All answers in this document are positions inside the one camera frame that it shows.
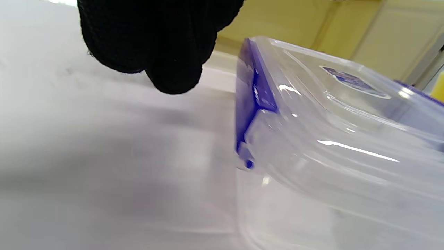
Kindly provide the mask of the person's left hand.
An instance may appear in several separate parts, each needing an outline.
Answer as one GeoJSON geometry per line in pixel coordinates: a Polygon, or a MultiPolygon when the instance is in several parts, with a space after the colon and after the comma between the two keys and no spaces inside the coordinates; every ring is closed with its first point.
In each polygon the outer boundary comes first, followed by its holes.
{"type": "Polygon", "coordinates": [[[102,65],[145,72],[160,92],[193,89],[243,0],[78,0],[83,40],[102,65]]]}

